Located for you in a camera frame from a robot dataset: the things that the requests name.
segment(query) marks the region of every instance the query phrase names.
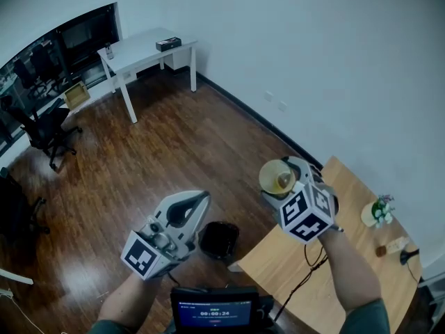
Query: black office chair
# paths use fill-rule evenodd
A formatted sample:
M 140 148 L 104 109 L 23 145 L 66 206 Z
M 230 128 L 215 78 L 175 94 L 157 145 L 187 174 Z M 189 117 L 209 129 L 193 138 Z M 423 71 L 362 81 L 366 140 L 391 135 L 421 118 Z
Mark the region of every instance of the black office chair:
M 43 232 L 49 234 L 49 228 L 37 222 L 37 212 L 46 200 L 37 198 L 33 205 L 22 192 L 22 187 L 9 174 L 6 168 L 0 171 L 0 234 L 13 243 L 24 233 Z
M 47 92 L 49 93 L 51 90 L 54 90 L 57 93 L 60 93 L 58 85 L 61 82 L 59 78 L 59 74 L 62 72 L 61 67 L 59 65 L 54 65 L 49 57 L 47 49 L 41 44 L 35 46 L 32 51 L 33 55 L 30 57 L 30 60 L 35 68 L 35 73 L 37 73 L 43 83 L 48 84 L 53 82 L 51 88 Z
M 58 148 L 65 148 L 76 154 L 77 151 L 69 148 L 65 139 L 77 131 L 82 132 L 80 127 L 73 127 L 67 131 L 63 130 L 61 125 L 70 113 L 69 109 L 59 108 L 63 104 L 62 99 L 57 99 L 42 115 L 38 116 L 35 108 L 32 112 L 34 120 L 28 117 L 23 110 L 16 106 L 11 106 L 12 97 L 7 95 L 1 100 L 1 108 L 7 111 L 14 119 L 23 124 L 22 129 L 29 135 L 31 146 L 42 150 L 49 158 L 49 166 L 53 170 L 57 170 L 54 164 L 54 157 Z
M 39 91 L 39 88 L 43 88 L 43 90 L 45 90 L 46 86 L 39 81 L 37 77 L 33 77 L 31 75 L 21 59 L 17 59 L 14 62 L 14 73 L 20 78 L 23 88 L 29 90 L 27 95 L 28 99 L 35 99 L 35 94 Z

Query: device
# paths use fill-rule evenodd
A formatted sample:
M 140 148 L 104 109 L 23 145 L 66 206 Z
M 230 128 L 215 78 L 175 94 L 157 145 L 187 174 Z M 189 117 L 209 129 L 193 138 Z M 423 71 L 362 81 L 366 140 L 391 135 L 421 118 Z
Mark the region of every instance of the device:
M 260 297 L 256 287 L 176 287 L 170 298 L 178 334 L 256 333 L 273 326 L 268 317 L 273 298 Z
M 208 191 L 184 191 L 162 199 L 138 232 L 131 231 L 121 260 L 143 280 L 160 277 L 196 249 L 195 234 L 210 206 Z
M 295 156 L 276 161 L 280 162 L 280 166 L 269 166 L 268 169 L 273 171 L 267 173 L 262 169 L 259 178 L 263 188 L 261 194 L 275 209 L 275 220 L 283 231 L 304 244 L 316 239 L 332 226 L 341 231 L 334 224 L 339 210 L 337 196 L 334 189 L 324 183 L 316 167 Z M 293 183 L 293 177 L 288 176 L 290 170 L 296 173 Z M 270 192 L 270 189 L 274 189 L 273 185 L 285 192 Z

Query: small object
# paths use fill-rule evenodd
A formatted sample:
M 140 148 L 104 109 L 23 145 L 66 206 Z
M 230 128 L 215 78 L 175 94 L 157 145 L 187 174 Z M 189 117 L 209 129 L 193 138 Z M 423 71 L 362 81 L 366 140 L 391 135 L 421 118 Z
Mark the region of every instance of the small object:
M 152 229 L 152 232 L 158 232 L 159 226 L 157 224 L 150 224 L 150 229 Z
M 418 255 L 419 252 L 420 252 L 419 249 L 417 249 L 415 251 L 411 251 L 410 253 L 408 253 L 405 250 L 402 250 L 402 252 L 400 254 L 400 263 L 402 265 L 406 264 L 411 257 Z
M 387 247 L 385 245 L 377 247 L 375 250 L 375 254 L 377 255 L 377 257 L 385 256 L 387 254 Z
M 376 228 L 381 228 L 386 221 L 387 224 L 391 224 L 393 221 L 392 212 L 394 207 L 389 206 L 389 202 L 392 202 L 394 197 L 387 194 L 379 196 L 375 202 L 371 202 L 362 210 L 361 219 L 364 225 L 368 228 L 375 225 Z
M 105 52 L 106 52 L 106 57 L 108 59 L 113 59 L 114 58 L 114 54 L 113 54 L 113 50 L 111 49 L 111 43 L 107 42 L 105 44 Z
M 63 99 L 65 100 L 68 109 L 74 110 L 76 107 L 82 105 L 84 102 L 90 99 L 90 93 L 88 92 L 85 84 L 80 81 L 63 93 Z
M 409 237 L 399 237 L 387 244 L 387 252 L 396 253 L 397 251 L 402 251 L 406 245 L 410 242 Z
M 375 250 L 377 257 L 383 257 L 386 254 L 396 253 L 403 250 L 403 248 L 410 242 L 409 237 L 399 237 L 393 241 L 390 241 L 387 245 L 379 246 Z
M 156 49 L 158 51 L 164 52 L 172 48 L 176 48 L 182 46 L 181 38 L 178 37 L 172 37 L 168 38 L 167 40 L 162 40 L 159 42 L 156 42 Z
M 281 159 L 267 162 L 259 171 L 259 185 L 269 194 L 287 195 L 295 183 L 295 174 Z

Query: small box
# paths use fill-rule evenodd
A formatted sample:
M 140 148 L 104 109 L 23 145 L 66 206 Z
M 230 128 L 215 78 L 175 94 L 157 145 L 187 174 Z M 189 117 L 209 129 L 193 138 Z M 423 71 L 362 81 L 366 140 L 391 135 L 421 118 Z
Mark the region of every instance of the small box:
M 80 81 L 63 93 L 63 99 L 67 103 L 68 109 L 74 110 L 86 100 L 90 99 L 90 93 L 85 84 Z
M 169 49 L 179 47 L 179 46 L 182 46 L 182 41 L 181 41 L 181 38 L 178 38 L 178 37 L 172 37 L 172 38 L 168 38 L 167 40 L 164 40 L 164 41 L 156 42 L 156 49 L 161 52 L 164 52 L 164 51 L 167 51 Z

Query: white vase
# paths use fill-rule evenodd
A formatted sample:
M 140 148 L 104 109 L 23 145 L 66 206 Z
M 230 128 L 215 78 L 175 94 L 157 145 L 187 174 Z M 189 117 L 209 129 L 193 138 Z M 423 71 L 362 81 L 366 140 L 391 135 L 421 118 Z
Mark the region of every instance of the white vase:
M 361 215 L 362 222 L 368 228 L 374 226 L 377 223 L 377 220 L 374 218 L 374 215 L 371 211 L 373 209 L 373 204 L 374 202 L 365 205 L 362 210 L 362 215 Z

